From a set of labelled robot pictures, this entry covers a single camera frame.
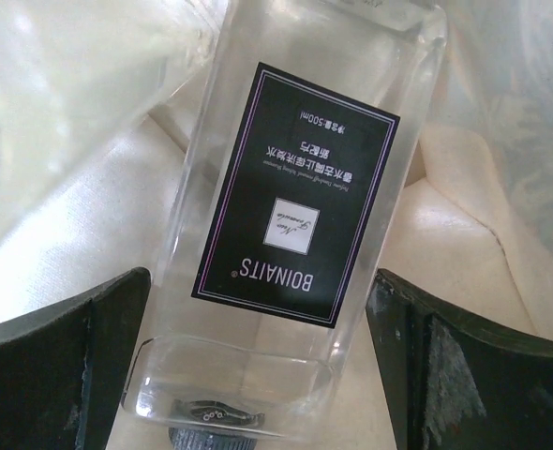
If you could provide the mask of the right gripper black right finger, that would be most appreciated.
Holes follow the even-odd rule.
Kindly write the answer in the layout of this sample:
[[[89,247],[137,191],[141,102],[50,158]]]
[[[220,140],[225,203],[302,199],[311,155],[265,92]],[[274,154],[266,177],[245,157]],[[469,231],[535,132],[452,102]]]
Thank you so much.
[[[553,449],[553,341],[382,269],[366,316],[400,449]]]

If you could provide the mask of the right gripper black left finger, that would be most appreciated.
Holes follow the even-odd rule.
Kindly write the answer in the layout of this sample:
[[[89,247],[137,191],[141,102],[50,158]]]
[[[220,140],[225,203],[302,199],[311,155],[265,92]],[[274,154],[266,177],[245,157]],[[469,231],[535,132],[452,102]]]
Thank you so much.
[[[0,323],[0,449],[103,449],[151,289],[134,268]]]

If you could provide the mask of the small clear glass bottle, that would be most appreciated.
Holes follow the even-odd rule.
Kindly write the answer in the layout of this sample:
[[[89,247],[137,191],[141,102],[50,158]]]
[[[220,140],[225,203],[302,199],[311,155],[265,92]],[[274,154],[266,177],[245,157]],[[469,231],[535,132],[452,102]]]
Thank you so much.
[[[446,39],[433,1],[229,4],[122,400],[173,448],[320,426]]]

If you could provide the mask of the cream cylindrical bottle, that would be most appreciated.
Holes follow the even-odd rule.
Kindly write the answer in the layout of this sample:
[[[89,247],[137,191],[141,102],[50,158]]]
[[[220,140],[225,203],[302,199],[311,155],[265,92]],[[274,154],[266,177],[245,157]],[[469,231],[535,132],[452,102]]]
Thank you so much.
[[[211,57],[224,1],[0,1],[0,218]]]

